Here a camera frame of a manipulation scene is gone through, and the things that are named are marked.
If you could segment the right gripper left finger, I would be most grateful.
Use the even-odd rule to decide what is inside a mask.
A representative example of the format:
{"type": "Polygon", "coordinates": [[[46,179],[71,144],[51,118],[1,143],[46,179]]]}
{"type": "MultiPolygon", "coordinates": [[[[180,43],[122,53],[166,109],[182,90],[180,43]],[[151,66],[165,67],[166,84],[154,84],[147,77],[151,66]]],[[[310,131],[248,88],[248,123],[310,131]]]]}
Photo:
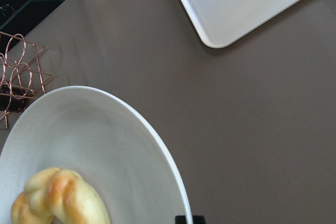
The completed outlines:
{"type": "Polygon", "coordinates": [[[186,216],[176,216],[175,224],[187,224],[186,216]]]}

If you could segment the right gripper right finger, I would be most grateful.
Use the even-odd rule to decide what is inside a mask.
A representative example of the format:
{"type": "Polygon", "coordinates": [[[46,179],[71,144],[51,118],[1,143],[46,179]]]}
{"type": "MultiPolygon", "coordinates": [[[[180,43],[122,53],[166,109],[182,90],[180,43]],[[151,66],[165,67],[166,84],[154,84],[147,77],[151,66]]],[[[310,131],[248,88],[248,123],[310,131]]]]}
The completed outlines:
{"type": "Polygon", "coordinates": [[[206,224],[204,216],[193,216],[193,224],[206,224]]]}

